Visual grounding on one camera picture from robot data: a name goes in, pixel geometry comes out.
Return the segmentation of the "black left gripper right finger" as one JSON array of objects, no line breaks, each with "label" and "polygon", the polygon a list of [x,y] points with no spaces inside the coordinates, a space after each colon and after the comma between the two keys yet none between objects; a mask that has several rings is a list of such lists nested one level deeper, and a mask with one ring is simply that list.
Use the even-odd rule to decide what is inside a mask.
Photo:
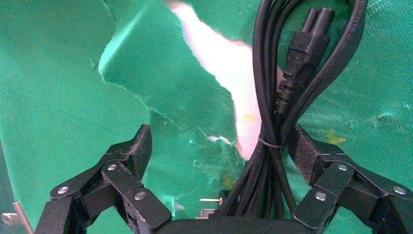
[{"label": "black left gripper right finger", "polygon": [[357,165],[338,146],[312,139],[301,127],[289,136],[288,151],[311,190],[293,218],[323,233],[339,208],[350,210],[375,234],[413,231],[413,193]]}]

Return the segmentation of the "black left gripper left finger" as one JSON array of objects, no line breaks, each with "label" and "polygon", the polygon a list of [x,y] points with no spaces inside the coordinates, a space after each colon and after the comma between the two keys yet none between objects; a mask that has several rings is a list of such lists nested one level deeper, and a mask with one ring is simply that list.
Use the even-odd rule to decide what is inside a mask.
[{"label": "black left gripper left finger", "polygon": [[111,207],[133,233],[157,232],[171,222],[171,212],[144,187],[151,153],[151,128],[144,124],[131,140],[110,146],[94,166],[53,188],[35,232],[85,234]]}]

